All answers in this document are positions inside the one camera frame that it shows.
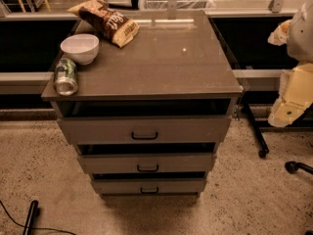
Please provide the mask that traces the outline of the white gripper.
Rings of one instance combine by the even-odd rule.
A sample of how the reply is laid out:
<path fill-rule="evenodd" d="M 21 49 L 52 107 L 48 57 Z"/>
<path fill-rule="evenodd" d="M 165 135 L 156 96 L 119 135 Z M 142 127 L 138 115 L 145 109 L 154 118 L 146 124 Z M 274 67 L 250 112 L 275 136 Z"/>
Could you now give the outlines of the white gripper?
<path fill-rule="evenodd" d="M 267 41 L 276 46 L 287 43 L 291 20 L 280 23 Z M 297 120 L 313 103 L 313 64 L 301 64 L 284 70 L 280 80 L 280 98 L 271 108 L 268 122 L 274 127 L 286 127 Z"/>

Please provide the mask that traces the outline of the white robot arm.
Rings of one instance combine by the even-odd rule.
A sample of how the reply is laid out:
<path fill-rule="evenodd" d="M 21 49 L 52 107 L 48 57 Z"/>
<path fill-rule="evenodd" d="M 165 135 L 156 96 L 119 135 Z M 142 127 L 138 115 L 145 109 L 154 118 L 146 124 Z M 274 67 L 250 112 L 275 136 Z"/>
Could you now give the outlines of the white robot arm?
<path fill-rule="evenodd" d="M 306 0 L 291 20 L 284 21 L 269 35 L 272 45 L 287 45 L 288 55 L 298 61 L 280 76 L 279 97 L 268 122 L 286 127 L 300 118 L 313 104 L 313 0 Z"/>

